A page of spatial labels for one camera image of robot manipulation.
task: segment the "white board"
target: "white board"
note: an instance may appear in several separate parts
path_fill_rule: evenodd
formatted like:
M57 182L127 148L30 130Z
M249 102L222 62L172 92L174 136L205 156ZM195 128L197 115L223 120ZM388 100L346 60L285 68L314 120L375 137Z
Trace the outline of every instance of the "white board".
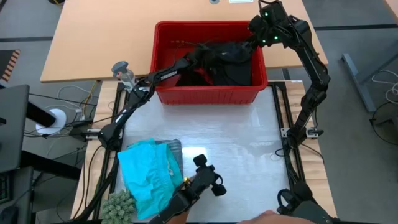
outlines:
M272 89L250 105L163 105L154 95L126 123L123 147L136 141L179 139L183 172L195 174L192 159L204 154L224 179L227 193L207 189L191 208L188 222L240 222L276 210L277 193L289 188ZM116 192L125 189L120 170Z

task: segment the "wooden table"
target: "wooden table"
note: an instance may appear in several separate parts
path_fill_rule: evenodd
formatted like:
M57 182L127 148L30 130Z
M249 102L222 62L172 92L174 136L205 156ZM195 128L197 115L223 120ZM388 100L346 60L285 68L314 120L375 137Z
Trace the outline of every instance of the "wooden table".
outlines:
M397 0L384 0L384 3L391 10L392 15L398 23L398 1Z
M325 53L301 0L283 0L288 14L306 20L312 43L327 64ZM68 0L58 22L41 82L107 80L121 60L138 75L150 70L154 27L160 21L250 21L259 8L253 3L209 0ZM293 50L282 44L264 47L267 68L302 67Z
M112 116L112 111L108 108L109 102L114 101L116 96L116 86L117 82L103 82L101 87L101 93L98 99L98 105L95 113L94 121L107 118ZM300 100L305 94L304 85L302 82L291 82L286 81L287 94L289 97L290 109L292 112L292 117L294 120L297 119L297 116L300 112ZM282 112L285 111L283 106L282 93L279 93L279 103L281 105ZM282 117L284 118L284 125L287 126L286 114L282 113ZM93 128L102 128L104 125L108 124L110 120L102 121L99 123L95 123ZM308 126L313 126L312 121L308 123ZM320 152L319 144L317 140L308 139L304 142L306 145L314 148L318 152ZM100 145L98 140L92 140L88 143L86 150L86 158L85 158L85 166L88 167L88 164L93 156L93 153ZM305 172L305 178L307 180L308 185L312 189L313 195L317 202L333 217L336 216L335 206L333 204L333 199L331 197L331 192L329 188L328 178L326 176L325 167L323 165L322 159L308 150L306 147L300 147L300 153L302 158L303 169ZM93 163L91 165L90 172L90 187L88 191L88 201L91 200L96 184L98 182L101 168L104 159L104 149L100 149L93 159ZM85 177L88 177L88 169L85 169L86 174ZM73 204L71 218L73 218L74 214L76 214L77 208L81 202L82 197L82 188L83 188L83 175L80 175L80 181L78 184L78 189L76 192L75 203Z

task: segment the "gray floor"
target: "gray floor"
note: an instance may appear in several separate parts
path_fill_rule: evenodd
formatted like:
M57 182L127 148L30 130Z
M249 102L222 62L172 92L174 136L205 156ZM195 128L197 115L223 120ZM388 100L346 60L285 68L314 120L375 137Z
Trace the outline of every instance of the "gray floor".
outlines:
M315 26L347 26L366 24L392 24L394 20L382 0L303 0ZM60 8L46 0L8 0L0 12L0 38L52 36L60 15ZM371 63L385 47L398 40L398 29L339 30L317 32L326 56L332 78L328 98L319 107L319 128L325 131L319 142L325 157L326 172L338 216L344 220L374 223L396 223L398 195L398 147L380 140L369 123L371 114L355 89L345 66L340 60L342 53L350 53L359 69ZM93 82L52 83L39 82L50 42L6 42L0 43L0 50L20 49L10 86L27 83L32 93L56 96L58 89L65 85L78 85L89 90ZM398 72L398 61L388 69ZM283 79L280 70L268 70L269 79ZM304 80L309 87L304 69L290 69L292 79ZM398 82L398 78L381 75L380 78ZM377 105L385 102L384 93L391 86L370 83L371 93ZM86 93L68 90L63 97L82 100ZM54 100L30 97L40 106L59 105ZM397 107L388 106L380 114L397 112ZM27 122L26 130L33 129ZM390 124L376 127L380 134L396 141L397 131ZM53 140L41 138L26 139L24 150L46 156ZM83 143L73 138L65 138L54 144L49 157L71 152ZM75 156L64 158L74 164ZM76 182L64 179L44 183L37 187L35 210L39 212L40 223L57 223L61 220L54 207L67 194L67 199L59 206L61 218L67 219L73 203Z

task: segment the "turquoise towel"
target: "turquoise towel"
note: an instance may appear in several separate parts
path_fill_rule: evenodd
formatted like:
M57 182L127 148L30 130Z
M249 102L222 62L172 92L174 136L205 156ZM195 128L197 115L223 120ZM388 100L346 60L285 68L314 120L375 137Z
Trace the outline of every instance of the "turquoise towel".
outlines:
M183 181L167 144L156 145L154 139L139 141L119 152L118 158L124 183L136 199L137 218L161 212Z

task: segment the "green textured ball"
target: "green textured ball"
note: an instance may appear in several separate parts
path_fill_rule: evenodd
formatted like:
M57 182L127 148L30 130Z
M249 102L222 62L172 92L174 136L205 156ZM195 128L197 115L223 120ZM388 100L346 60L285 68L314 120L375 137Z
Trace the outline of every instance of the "green textured ball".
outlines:
M134 206L135 200L128 191L110 194L102 206L103 224L130 224L136 211Z

